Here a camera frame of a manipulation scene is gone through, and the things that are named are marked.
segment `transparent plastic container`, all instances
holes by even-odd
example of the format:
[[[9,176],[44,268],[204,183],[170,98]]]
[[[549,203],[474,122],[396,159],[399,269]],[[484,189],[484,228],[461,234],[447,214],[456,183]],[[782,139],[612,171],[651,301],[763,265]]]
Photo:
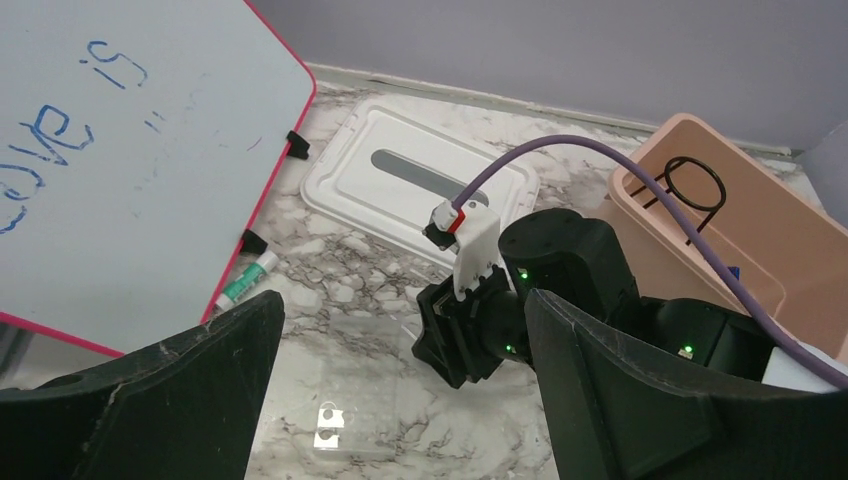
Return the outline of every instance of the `transparent plastic container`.
[[[672,117],[632,160],[656,177],[675,157],[704,162],[724,184],[724,205],[701,232],[722,261],[739,268],[742,284],[783,327],[848,363],[848,231],[696,117]],[[671,175],[677,190],[695,203],[718,203],[717,184],[703,169],[686,165]],[[617,169],[609,196],[593,215],[615,229],[640,292],[744,312],[666,209],[652,204],[653,194],[641,187],[630,172]],[[677,203],[695,225],[706,218],[707,212]]]
[[[400,432],[397,384],[401,322],[387,317],[334,317],[321,374],[313,447],[334,459],[387,460]]]

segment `wall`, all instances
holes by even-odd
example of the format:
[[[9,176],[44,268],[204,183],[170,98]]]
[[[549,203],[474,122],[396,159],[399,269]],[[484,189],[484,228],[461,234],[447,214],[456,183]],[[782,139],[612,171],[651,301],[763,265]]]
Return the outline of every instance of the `wall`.
[[[828,215],[848,227],[848,122],[798,160]]]
[[[807,148],[848,117],[841,0],[255,0],[305,60]]]

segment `red edge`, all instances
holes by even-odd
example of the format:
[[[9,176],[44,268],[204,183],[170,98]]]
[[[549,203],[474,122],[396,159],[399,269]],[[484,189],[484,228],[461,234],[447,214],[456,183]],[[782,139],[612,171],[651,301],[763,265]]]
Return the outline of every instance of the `red edge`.
[[[303,60],[291,49],[288,43],[283,40],[283,37],[274,30],[273,27],[268,23],[268,21],[263,17],[256,7],[250,2],[250,0],[244,0],[244,3],[253,11],[259,20],[277,37],[277,40],[286,47],[286,50],[291,53],[292,57],[297,60],[298,63],[303,66],[306,73],[309,74],[309,78],[312,79],[312,94],[309,95],[309,99],[306,101],[306,105],[303,107],[303,112],[300,114],[300,118],[297,119],[297,123],[294,126],[294,130],[297,131],[300,129],[300,125],[303,123],[303,119],[306,118],[306,112],[309,110],[309,106],[312,105],[312,101],[315,100],[315,93],[318,90],[318,87],[315,83],[315,75],[312,74],[312,71],[309,70],[309,67],[303,62]],[[286,154],[289,151],[290,144],[286,144],[285,148],[283,148],[283,153],[280,154],[280,158],[277,161],[277,165],[274,167],[274,171],[271,172],[271,178],[268,179],[268,183],[265,185],[265,188],[262,190],[262,195],[259,197],[259,202],[256,204],[256,208],[253,209],[253,213],[250,214],[250,219],[247,221],[247,225],[245,229],[250,228],[253,225],[253,222],[256,220],[256,216],[259,215],[259,210],[262,208],[262,204],[265,202],[265,198],[268,196],[268,192],[271,190],[271,186],[274,184],[274,180],[277,178],[277,172],[280,171],[280,167],[283,166],[283,160],[286,158]],[[212,298],[209,300],[209,305],[206,307],[206,311],[203,312],[203,316],[200,317],[200,323],[206,322],[209,319],[209,315],[212,313],[212,308],[215,306],[215,300],[218,298],[218,294],[224,288],[224,282],[227,281],[227,274],[233,268],[233,264],[235,264],[236,258],[238,258],[239,250],[241,249],[241,242],[236,245],[235,250],[233,250],[233,255],[230,257],[230,261],[227,262],[227,268],[224,270],[224,273],[221,276],[221,280],[218,281],[218,286],[215,287],[215,294],[212,295]],[[10,315],[6,312],[0,312],[0,322],[8,323],[9,325],[13,325],[16,327],[23,328],[24,330],[29,330],[41,335],[46,335],[48,337],[53,337],[57,340],[61,340],[63,342],[71,343],[88,350],[102,353],[104,355],[109,355],[111,357],[120,357],[123,355],[122,352],[117,350],[113,350],[109,347],[105,347],[103,345],[98,345],[96,343],[89,342],[88,340],[83,340],[82,338],[75,337],[73,335],[69,335],[64,332],[60,332],[58,330],[53,330],[52,328],[45,327],[43,325],[39,325],[37,323],[30,322],[29,320],[24,320],[23,318],[16,317],[14,315]]]

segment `marble countertop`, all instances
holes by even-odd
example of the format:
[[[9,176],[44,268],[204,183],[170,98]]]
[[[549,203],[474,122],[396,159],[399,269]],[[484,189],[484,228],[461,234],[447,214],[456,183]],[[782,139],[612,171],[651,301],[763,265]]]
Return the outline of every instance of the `marble countertop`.
[[[553,133],[596,138],[625,154],[644,141],[529,116],[319,83],[300,130],[312,144],[310,162],[355,105],[375,97],[504,151]],[[579,147],[545,149],[527,159],[542,179],[537,208],[561,206],[581,213],[601,202],[606,178],[617,166]],[[279,291],[286,322],[246,478],[556,478],[538,385],[526,367],[505,363],[489,380],[453,390],[412,357],[410,335],[402,333],[399,350],[391,351],[331,334],[331,318],[339,315],[385,317],[417,334],[421,327],[415,296],[448,272],[311,211],[299,195],[310,162],[285,162],[254,224],[282,259],[255,291]],[[765,163],[818,203],[797,165]],[[312,443],[323,366],[366,356],[393,358],[398,352],[400,426],[394,458],[339,461],[316,455]]]

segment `storage box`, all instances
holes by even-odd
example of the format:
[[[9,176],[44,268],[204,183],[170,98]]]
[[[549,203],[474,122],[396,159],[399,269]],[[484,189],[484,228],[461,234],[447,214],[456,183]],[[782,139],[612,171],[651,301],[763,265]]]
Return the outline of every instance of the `storage box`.
[[[696,117],[672,117],[632,159],[657,177],[676,157],[702,161],[725,186],[726,202],[701,232],[722,261],[739,268],[742,284],[784,328],[848,363],[848,231]],[[692,202],[718,203],[716,182],[695,164],[670,175]],[[665,178],[660,183],[668,186]],[[665,207],[640,187],[617,169],[594,215],[615,228],[640,292],[744,312]],[[695,225],[708,215],[676,201]]]

